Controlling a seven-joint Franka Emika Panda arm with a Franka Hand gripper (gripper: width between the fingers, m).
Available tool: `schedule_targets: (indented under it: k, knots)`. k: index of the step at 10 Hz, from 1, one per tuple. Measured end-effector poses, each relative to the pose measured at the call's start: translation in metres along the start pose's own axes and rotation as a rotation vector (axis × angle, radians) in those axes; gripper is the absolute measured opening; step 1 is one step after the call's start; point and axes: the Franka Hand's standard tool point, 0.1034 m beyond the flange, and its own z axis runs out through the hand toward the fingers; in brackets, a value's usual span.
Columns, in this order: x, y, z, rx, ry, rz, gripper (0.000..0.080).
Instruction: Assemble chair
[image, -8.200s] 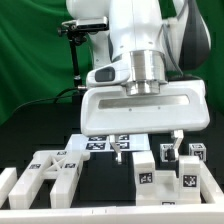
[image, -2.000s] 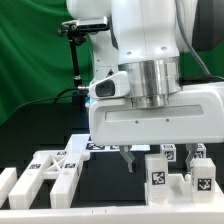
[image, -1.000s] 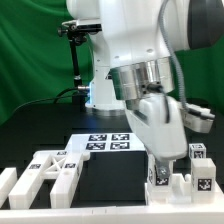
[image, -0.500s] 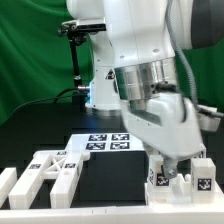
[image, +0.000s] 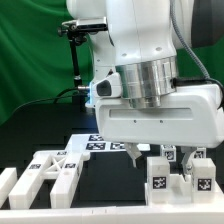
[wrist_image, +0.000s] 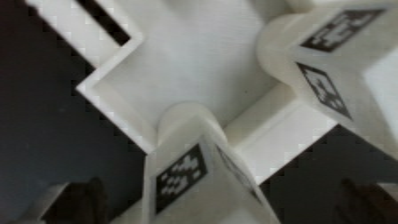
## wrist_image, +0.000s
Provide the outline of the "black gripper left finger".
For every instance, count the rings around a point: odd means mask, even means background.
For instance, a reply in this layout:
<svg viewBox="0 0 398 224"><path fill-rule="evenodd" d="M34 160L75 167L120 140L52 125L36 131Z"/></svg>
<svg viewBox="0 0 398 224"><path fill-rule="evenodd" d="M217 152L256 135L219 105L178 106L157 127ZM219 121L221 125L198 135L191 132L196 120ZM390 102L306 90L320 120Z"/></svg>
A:
<svg viewBox="0 0 398 224"><path fill-rule="evenodd" d="M20 220L33 224L109 224L107 190L100 178L54 185Z"/></svg>

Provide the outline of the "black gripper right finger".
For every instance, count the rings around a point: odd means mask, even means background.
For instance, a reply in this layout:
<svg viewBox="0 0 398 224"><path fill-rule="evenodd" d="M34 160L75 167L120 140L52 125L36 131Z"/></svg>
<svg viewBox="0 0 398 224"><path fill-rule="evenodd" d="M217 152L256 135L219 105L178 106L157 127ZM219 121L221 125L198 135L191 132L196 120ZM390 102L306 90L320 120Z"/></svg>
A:
<svg viewBox="0 0 398 224"><path fill-rule="evenodd" d="M335 224L398 224L398 198L383 184L342 181Z"/></svg>

